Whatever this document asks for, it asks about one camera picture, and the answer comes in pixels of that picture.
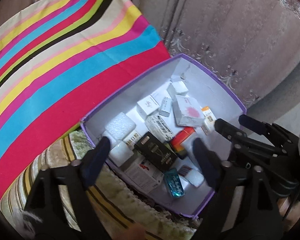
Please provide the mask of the white plain box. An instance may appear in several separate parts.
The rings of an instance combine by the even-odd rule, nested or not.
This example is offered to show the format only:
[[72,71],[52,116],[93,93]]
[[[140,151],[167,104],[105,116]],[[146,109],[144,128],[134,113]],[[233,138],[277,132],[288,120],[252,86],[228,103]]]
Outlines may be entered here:
[[133,151],[123,141],[119,142],[109,153],[109,159],[117,166],[122,166],[133,156]]

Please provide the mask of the orange white medicine box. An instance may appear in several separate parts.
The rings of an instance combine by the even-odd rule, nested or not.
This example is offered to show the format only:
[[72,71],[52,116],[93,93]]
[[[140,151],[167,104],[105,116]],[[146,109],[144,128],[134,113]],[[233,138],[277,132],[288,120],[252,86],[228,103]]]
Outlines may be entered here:
[[209,108],[209,106],[203,107],[202,113],[204,116],[204,123],[202,125],[202,130],[206,135],[209,135],[215,130],[216,117],[211,111],[211,109]]

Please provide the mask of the rainbow striped pouch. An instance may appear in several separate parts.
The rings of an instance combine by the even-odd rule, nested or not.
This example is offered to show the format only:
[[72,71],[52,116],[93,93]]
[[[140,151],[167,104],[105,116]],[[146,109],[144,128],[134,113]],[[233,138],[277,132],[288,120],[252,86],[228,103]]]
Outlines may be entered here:
[[193,127],[184,127],[184,129],[178,132],[169,142],[172,151],[178,156],[178,158],[185,159],[187,157],[187,152],[181,144],[185,140],[189,139],[190,135],[195,132],[196,131]]

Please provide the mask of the shiny blue foil box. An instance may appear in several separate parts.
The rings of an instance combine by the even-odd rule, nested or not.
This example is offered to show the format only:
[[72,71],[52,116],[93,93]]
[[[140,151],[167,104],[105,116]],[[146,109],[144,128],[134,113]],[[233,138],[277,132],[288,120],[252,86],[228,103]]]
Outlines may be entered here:
[[184,196],[184,189],[181,184],[179,174],[176,168],[172,168],[164,174],[165,184],[172,198],[181,198]]

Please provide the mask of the white foam block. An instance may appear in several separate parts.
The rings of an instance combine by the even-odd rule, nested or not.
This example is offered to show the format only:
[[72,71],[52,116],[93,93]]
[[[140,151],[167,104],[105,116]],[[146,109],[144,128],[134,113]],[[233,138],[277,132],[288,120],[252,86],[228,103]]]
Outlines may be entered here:
[[105,130],[115,139],[122,140],[136,128],[136,123],[125,113],[120,112],[105,126]]

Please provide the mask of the white box pink blot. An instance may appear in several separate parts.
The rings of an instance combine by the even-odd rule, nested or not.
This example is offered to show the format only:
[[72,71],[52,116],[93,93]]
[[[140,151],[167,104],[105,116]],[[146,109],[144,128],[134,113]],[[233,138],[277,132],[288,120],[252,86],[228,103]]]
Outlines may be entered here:
[[176,95],[172,108],[178,126],[199,127],[203,125],[205,117],[195,98]]

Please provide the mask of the white red medicine box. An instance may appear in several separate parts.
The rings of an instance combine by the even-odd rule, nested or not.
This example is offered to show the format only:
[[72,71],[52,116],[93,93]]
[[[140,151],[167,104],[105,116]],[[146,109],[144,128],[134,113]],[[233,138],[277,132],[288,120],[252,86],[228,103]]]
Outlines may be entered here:
[[125,174],[145,193],[157,188],[164,178],[164,174],[143,155],[131,163]]

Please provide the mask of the black trimmer box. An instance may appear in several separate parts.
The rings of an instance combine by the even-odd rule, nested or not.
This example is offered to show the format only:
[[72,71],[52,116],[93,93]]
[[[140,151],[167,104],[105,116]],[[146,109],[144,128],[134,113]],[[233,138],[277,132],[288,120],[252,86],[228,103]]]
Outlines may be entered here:
[[177,159],[177,155],[151,132],[145,133],[134,148],[161,172],[168,171]]

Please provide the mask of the white barcode box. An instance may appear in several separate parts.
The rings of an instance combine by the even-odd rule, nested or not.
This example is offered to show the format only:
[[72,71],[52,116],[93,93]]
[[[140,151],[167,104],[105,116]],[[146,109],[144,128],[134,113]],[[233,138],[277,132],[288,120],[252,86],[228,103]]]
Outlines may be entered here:
[[150,115],[145,121],[148,130],[161,142],[171,141],[173,132],[160,115]]

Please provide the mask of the white box diamond logo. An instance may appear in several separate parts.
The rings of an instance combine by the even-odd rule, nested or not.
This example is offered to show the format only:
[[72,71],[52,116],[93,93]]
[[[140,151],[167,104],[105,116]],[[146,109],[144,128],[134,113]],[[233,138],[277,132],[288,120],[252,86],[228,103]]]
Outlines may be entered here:
[[147,117],[157,111],[159,107],[160,105],[151,95],[144,97],[136,104],[137,112],[143,120],[146,120]]

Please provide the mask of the small white cube box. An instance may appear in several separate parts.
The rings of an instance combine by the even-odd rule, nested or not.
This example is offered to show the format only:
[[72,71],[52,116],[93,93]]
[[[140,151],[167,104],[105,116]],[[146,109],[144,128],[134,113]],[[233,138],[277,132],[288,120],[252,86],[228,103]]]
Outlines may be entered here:
[[189,90],[186,87],[185,83],[183,83],[183,81],[172,82],[167,88],[167,92],[172,99],[175,99],[176,95],[185,96],[188,91]]

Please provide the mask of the red blue foam-topped box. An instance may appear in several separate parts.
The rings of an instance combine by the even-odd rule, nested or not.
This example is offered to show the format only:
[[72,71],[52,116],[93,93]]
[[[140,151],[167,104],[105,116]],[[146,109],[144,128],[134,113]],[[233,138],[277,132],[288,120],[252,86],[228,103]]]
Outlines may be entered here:
[[187,165],[183,165],[179,168],[178,174],[196,188],[200,187],[205,179],[199,171]]

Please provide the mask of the gold dental box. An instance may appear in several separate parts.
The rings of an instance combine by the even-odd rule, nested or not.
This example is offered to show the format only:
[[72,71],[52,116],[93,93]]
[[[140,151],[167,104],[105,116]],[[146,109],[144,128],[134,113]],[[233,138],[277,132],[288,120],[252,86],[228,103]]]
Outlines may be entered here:
[[128,146],[130,150],[133,150],[134,145],[140,140],[140,138],[141,138],[140,133],[134,129],[129,133],[129,135],[127,135],[123,139],[123,142]]

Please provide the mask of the purple white cardboard box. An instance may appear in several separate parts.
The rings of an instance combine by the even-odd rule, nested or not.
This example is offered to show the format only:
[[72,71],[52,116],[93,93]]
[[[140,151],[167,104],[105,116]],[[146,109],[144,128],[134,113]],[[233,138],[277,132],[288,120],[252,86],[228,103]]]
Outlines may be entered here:
[[96,146],[111,143],[108,166],[136,191],[173,213],[194,218],[213,196],[192,153],[200,138],[227,158],[230,142],[216,119],[238,126],[247,109],[208,68],[185,54],[146,71],[90,111],[81,127]]

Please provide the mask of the rainbow striped tablecloth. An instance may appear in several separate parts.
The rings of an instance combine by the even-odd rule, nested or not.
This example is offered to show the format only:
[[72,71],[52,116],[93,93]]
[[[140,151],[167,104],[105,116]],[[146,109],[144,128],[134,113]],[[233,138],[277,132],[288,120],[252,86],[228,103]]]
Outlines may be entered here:
[[91,109],[168,59],[130,0],[40,0],[0,26],[0,200]]

